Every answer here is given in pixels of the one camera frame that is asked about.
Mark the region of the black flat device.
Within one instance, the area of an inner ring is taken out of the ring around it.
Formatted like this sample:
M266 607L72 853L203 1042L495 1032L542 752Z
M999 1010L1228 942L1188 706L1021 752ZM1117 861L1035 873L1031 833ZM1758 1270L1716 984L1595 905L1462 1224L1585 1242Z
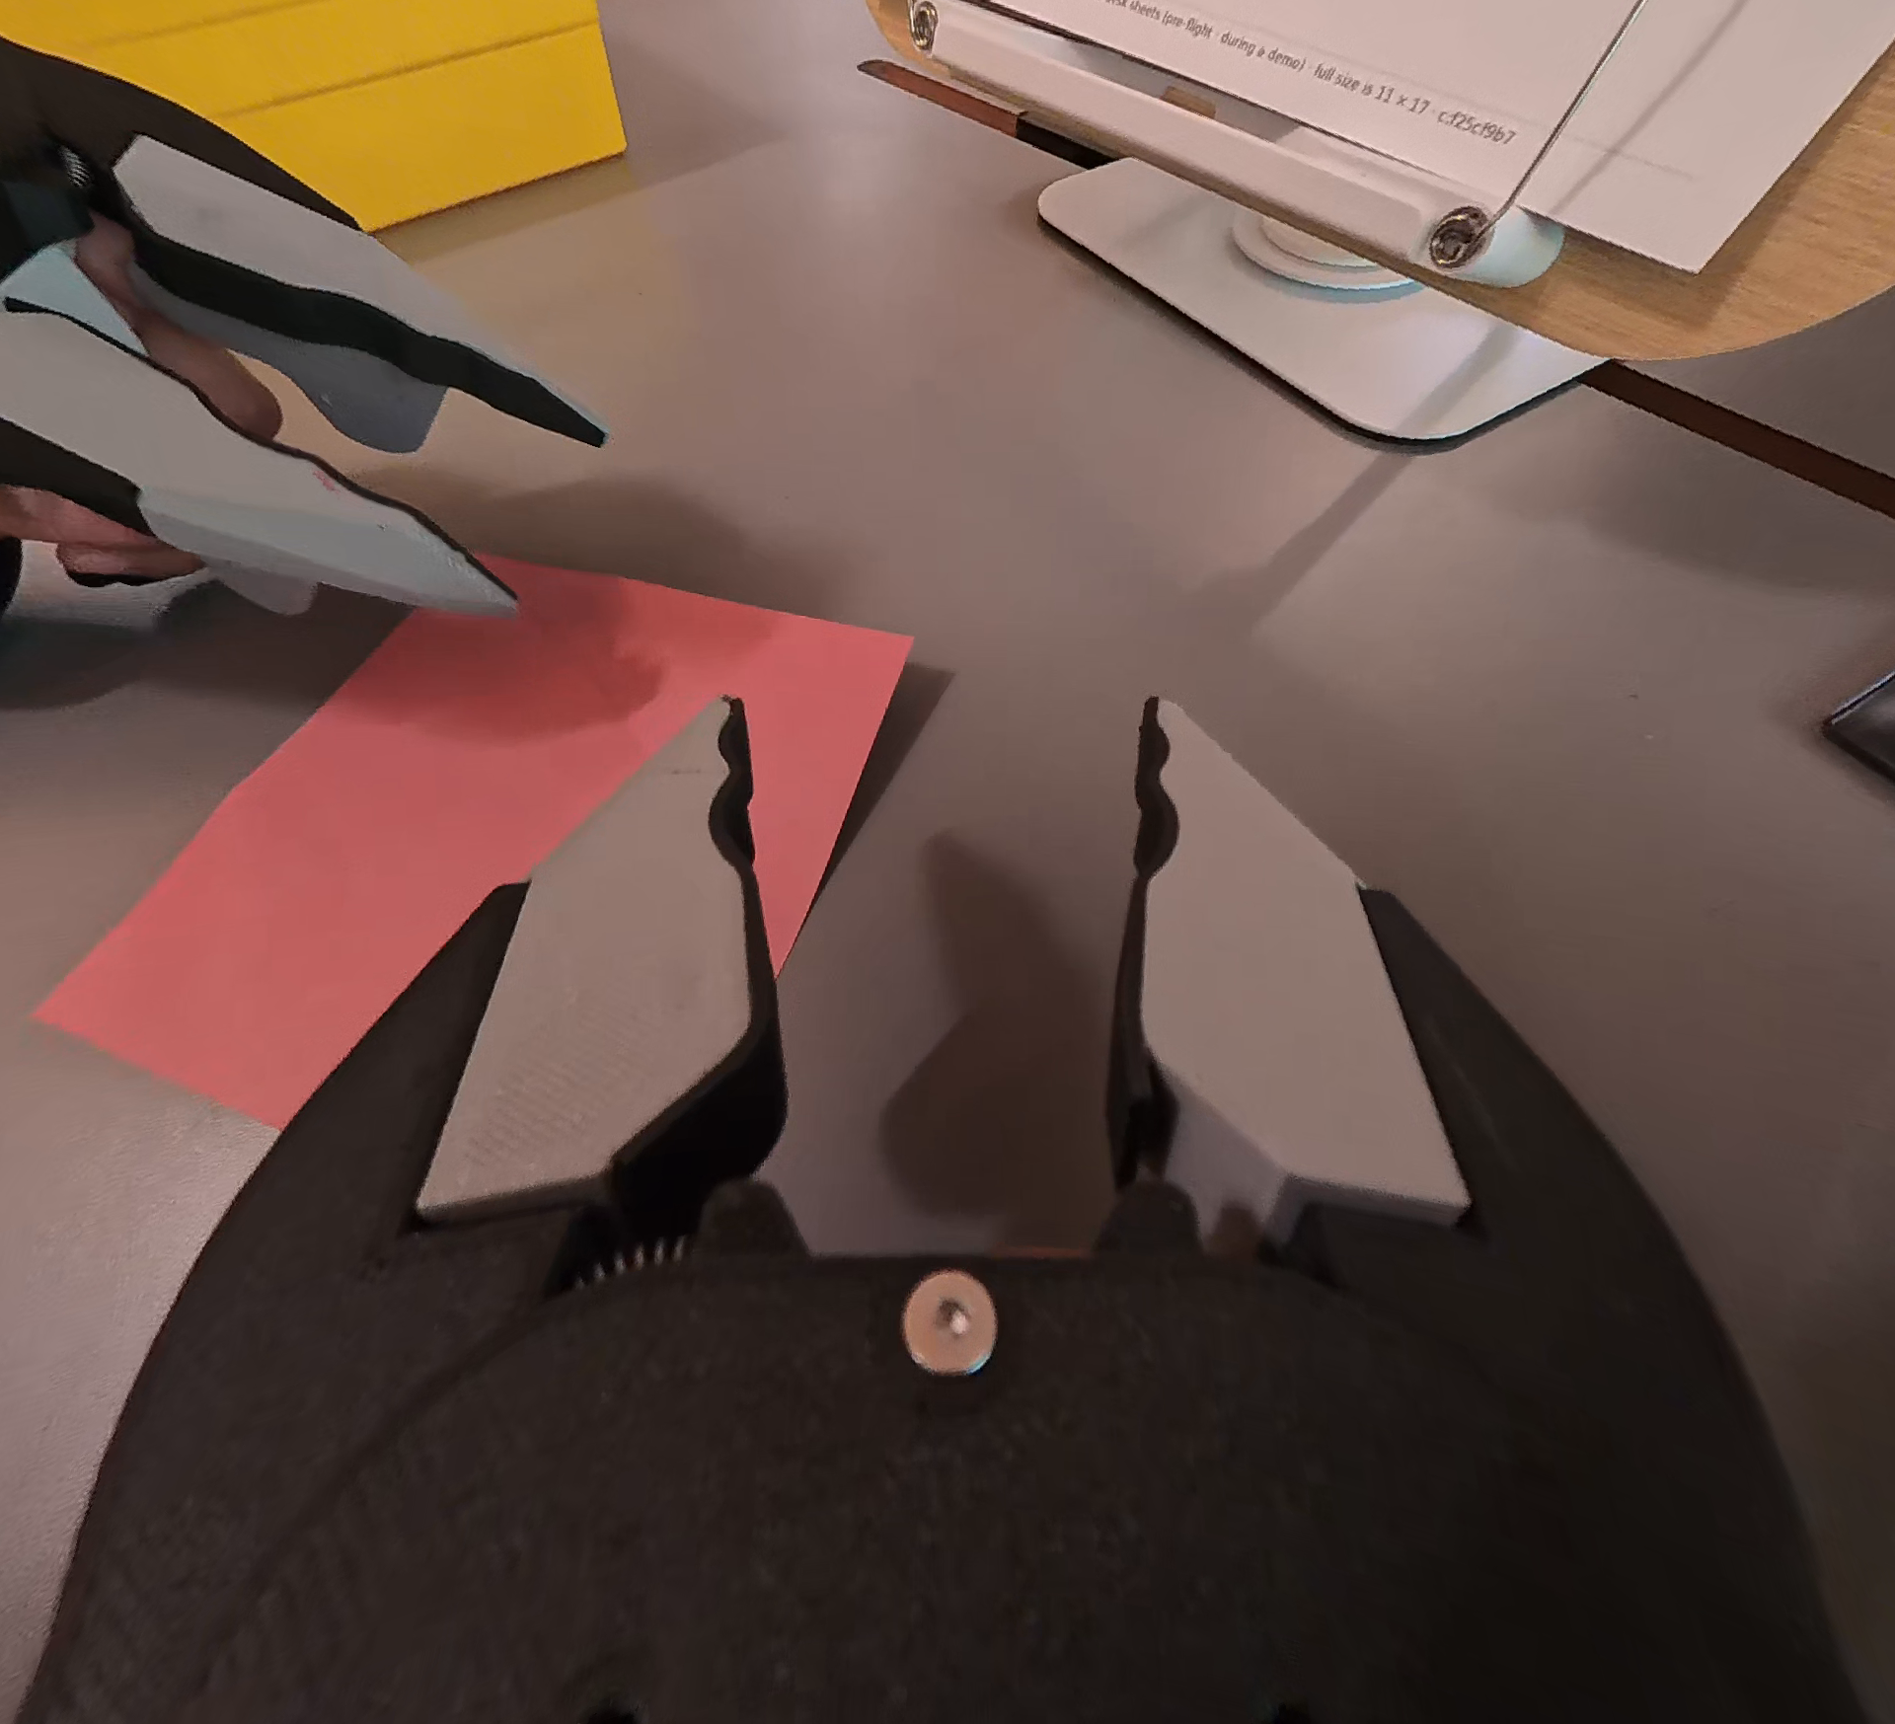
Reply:
M1893 787L1895 674L1889 670L1867 690L1836 710L1822 726L1824 740L1846 758Z

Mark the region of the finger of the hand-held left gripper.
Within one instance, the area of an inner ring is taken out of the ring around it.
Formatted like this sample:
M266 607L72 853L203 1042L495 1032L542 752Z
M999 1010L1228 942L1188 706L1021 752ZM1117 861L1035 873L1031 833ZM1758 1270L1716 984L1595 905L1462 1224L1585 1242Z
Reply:
M28 460L68 468L52 493L139 521L270 613L300 615L318 589L515 613L511 589L413 509L243 434L159 368L64 245L4 279L2 410Z
M459 392L592 448L604 424L376 237L137 138L107 180L135 287L183 330L288 378L344 438L419 452Z

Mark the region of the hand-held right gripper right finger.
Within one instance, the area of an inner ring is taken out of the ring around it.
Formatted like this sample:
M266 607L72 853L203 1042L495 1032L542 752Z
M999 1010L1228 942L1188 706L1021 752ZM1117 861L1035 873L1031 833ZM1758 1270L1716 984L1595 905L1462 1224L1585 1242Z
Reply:
M1285 1250L1315 1208L1456 1226L1470 1192L1353 871L1162 698L1132 795L1117 1185L1170 1187L1212 1250Z

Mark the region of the wooden document stand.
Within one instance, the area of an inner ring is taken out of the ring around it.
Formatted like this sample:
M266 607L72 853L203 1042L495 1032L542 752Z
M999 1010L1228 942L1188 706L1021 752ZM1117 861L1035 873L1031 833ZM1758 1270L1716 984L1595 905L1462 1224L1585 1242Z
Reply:
M1043 191L1045 227L1373 438L1454 442L1891 291L1891 48L1691 273L981 0L866 3L920 66L1107 156Z

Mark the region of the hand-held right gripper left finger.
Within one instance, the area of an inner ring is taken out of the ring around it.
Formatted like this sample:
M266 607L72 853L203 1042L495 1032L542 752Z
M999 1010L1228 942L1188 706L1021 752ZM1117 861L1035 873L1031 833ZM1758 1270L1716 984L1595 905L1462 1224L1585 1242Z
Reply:
M751 799L745 708L721 696L537 867L423 1222L695 1230L763 1169L789 1085Z

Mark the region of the red paper sheet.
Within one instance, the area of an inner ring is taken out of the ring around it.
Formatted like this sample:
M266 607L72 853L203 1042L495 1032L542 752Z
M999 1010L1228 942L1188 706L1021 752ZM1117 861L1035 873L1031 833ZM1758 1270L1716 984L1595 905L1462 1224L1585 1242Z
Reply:
M513 618L397 624L36 1022L278 1129L493 889L525 881L719 698L747 716L755 873L783 968L912 638L501 571Z

